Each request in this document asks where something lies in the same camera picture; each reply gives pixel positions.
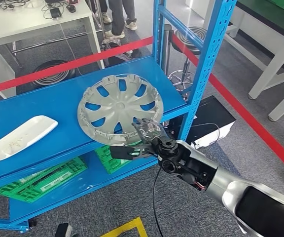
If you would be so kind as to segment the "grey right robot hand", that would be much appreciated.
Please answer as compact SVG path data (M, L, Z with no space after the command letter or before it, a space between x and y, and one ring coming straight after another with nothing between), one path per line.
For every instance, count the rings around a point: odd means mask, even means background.
M138 118L132 126L144 144L151 143L154 138L168 137L160 124L153 119Z

